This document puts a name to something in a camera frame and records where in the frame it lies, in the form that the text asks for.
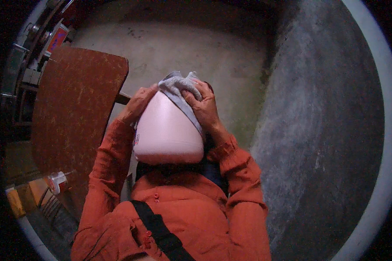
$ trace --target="towel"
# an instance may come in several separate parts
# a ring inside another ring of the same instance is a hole
[[[186,78],[183,78],[180,71],[175,70],[158,83],[158,88],[189,118],[200,135],[204,137],[202,126],[193,113],[193,109],[181,95],[181,91],[186,90],[191,92],[196,100],[202,100],[202,96],[196,89],[196,82],[193,79],[198,79],[194,71],[190,72]]]

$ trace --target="wooden tabletop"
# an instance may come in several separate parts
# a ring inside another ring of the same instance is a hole
[[[70,191],[58,197],[77,219],[96,150],[128,71],[123,57],[60,46],[43,72],[33,112],[32,155],[44,176],[75,171]]]

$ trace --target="person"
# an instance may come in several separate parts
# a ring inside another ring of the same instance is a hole
[[[189,92],[182,94],[214,143],[205,163],[219,165],[218,175],[227,186],[203,168],[178,168],[168,175],[141,167],[132,200],[120,202],[132,126],[158,90],[157,84],[140,88],[98,149],[71,249],[73,261],[271,260],[261,170],[221,123],[211,86],[196,80],[196,88],[200,102]]]

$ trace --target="black strap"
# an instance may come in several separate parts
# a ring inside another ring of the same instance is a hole
[[[157,246],[171,261],[194,261],[193,257],[183,248],[180,239],[168,230],[162,216],[154,214],[150,206],[143,201],[131,201],[144,226],[151,231]]]

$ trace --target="pink plastic container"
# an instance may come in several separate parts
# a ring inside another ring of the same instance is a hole
[[[198,163],[203,138],[188,117],[162,92],[147,105],[134,141],[137,161],[151,165]]]

